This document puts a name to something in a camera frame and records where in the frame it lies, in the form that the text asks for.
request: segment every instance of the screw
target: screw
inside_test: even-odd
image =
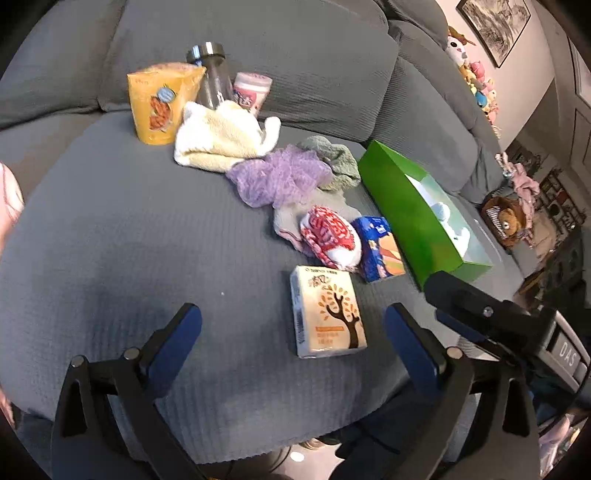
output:
[[[85,360],[86,359],[82,355],[76,355],[74,358],[72,358],[72,361],[70,361],[70,365],[74,368],[78,368],[82,366]]]
[[[139,348],[137,347],[131,347],[128,348],[125,352],[123,352],[123,358],[125,358],[126,360],[135,360],[136,358],[139,357]]]
[[[464,356],[464,352],[462,352],[457,346],[451,346],[446,350],[446,353],[449,358],[454,358],[455,360],[459,360]]]

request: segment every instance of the metal jar lid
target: metal jar lid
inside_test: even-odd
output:
[[[195,63],[196,61],[211,55],[220,55],[221,57],[226,58],[221,43],[208,41],[202,45],[195,45],[187,52],[187,62]]]

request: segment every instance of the green tissue box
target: green tissue box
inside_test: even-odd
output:
[[[460,211],[422,167],[374,140],[359,172],[421,288],[440,270],[473,282],[491,268]]]

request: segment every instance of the gray sofa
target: gray sofa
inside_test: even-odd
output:
[[[217,462],[327,433],[378,408],[407,378],[384,338],[403,302],[445,344],[412,276],[355,279],[369,348],[300,360],[288,275],[307,259],[221,175],[180,167],[135,136],[128,72],[221,42],[230,67],[274,78],[262,117],[280,144],[319,132],[359,158],[377,139],[454,196],[495,266],[475,285],[511,298],[522,281],[474,205],[498,187],[498,142],[443,51],[434,0],[61,0],[0,80],[0,152],[27,206],[0,260],[0,383],[52,419],[69,359],[142,344],[185,301],[203,333],[158,403],[189,454]],[[346,193],[379,212],[363,186]]]

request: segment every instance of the floor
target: floor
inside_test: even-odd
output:
[[[337,448],[327,445],[319,450],[308,450],[294,445],[239,460],[233,466],[225,462],[203,465],[201,469],[206,475],[219,480],[328,480],[335,467],[342,462],[335,457]]]

